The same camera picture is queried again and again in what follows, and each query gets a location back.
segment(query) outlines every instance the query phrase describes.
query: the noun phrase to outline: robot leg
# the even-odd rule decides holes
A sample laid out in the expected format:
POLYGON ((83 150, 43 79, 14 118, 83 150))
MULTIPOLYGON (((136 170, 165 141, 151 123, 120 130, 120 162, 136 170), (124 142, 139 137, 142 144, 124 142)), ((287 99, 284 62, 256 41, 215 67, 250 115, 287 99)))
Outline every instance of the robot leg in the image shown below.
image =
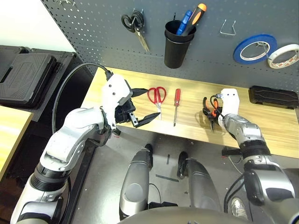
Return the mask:
POLYGON ((136 153, 121 188, 120 220, 147 209, 149 171, 152 168, 152 147, 147 144, 136 153))
POLYGON ((218 194, 206 168, 186 152, 178 160, 178 176, 189 177, 189 196, 191 207, 221 211, 218 194))

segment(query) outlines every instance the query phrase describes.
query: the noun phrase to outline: wooden tabletop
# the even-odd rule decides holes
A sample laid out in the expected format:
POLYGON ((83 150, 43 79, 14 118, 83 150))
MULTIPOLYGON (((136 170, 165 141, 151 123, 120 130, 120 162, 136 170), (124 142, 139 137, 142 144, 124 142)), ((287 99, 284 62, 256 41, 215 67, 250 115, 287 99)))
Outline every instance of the wooden tabletop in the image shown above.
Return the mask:
POLYGON ((32 117, 27 111, 0 106, 0 180, 32 117))
MULTIPOLYGON (((223 88, 236 88, 240 98, 239 114, 261 128, 271 153, 299 158, 299 125, 294 110, 252 104, 249 101, 248 89, 246 88, 113 68, 110 70, 114 74, 122 75, 131 88, 149 89, 150 87, 162 86, 167 90, 166 99, 161 106, 162 120, 156 118, 151 123, 139 127, 139 129, 238 147, 236 141, 219 126, 214 127, 214 133, 212 133, 209 121, 202 113, 203 97, 209 98, 211 95, 220 93, 223 88), (177 124, 173 127, 174 95, 177 88, 180 88, 182 92, 177 124)), ((105 73, 102 69, 98 69, 82 107, 101 106, 101 88, 105 83, 105 73)), ((144 116, 157 112, 156 106, 148 100, 147 94, 132 98, 132 101, 136 107, 135 116, 138 119, 143 119, 144 116)), ((132 127, 131 123, 119 125, 132 127)))

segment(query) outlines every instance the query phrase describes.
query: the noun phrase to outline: gray floor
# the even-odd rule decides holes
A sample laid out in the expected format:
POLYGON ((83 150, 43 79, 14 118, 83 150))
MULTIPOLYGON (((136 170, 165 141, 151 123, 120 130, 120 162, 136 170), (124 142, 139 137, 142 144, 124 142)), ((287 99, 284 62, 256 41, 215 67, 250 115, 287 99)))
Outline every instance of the gray floor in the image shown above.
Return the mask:
MULTIPOLYGON (((227 189, 240 175, 228 158, 221 156, 223 146, 133 128, 120 127, 120 129, 122 130, 121 136, 112 135, 107 145, 98 148, 94 155, 73 217, 73 224, 119 222, 120 191, 128 164, 135 153, 147 143, 151 143, 154 147, 154 166, 149 174, 149 182, 156 184, 159 188, 162 202, 177 203, 179 206, 190 205, 186 178, 174 182, 156 177, 158 174, 178 179, 176 177, 178 155, 181 151, 186 151, 190 157, 196 158, 207 168, 218 192, 221 207, 223 207, 222 203, 227 189), (170 155, 169 164, 167 164, 168 155, 170 155)), ((237 167, 243 171, 241 164, 237 167)), ((293 184, 298 192, 299 184, 296 175, 294 174, 293 184)), ((251 219, 245 190, 242 189, 238 196, 244 199, 249 219, 251 219)), ((149 202, 151 201, 159 202, 158 192, 152 185, 149 187, 149 202)), ((272 223, 260 208, 252 205, 251 210, 254 223, 272 223)))

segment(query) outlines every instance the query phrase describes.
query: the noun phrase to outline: gray pegboard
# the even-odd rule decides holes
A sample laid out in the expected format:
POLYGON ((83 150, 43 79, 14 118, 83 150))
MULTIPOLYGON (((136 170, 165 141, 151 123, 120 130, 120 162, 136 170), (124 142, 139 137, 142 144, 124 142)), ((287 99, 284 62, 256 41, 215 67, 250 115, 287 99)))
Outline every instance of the gray pegboard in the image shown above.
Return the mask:
POLYGON ((299 63, 274 70, 267 62, 236 63, 235 47, 245 38, 267 33, 278 47, 299 43, 299 1, 288 0, 205 0, 207 11, 199 25, 183 65, 164 65, 165 23, 174 12, 182 19, 198 0, 75 0, 58 5, 42 0, 67 39, 85 62, 163 76, 228 84, 241 87, 261 85, 299 92, 299 63), (144 9, 145 36, 150 52, 145 52, 136 36, 121 23, 123 14, 144 9), (236 36, 223 36, 219 30, 227 19, 226 31, 234 20, 236 36))

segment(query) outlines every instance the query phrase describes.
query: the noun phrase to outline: pen holder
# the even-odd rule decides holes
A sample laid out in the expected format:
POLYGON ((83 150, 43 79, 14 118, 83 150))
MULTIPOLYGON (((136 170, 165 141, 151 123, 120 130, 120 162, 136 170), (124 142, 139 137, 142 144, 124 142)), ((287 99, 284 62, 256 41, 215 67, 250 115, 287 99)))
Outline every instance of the pen holder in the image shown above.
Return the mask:
POLYGON ((187 36, 176 35, 180 20, 173 20, 165 25, 165 56, 164 63, 168 68, 177 69, 181 67, 186 52, 188 50, 189 44, 194 38, 196 28, 190 32, 187 36))

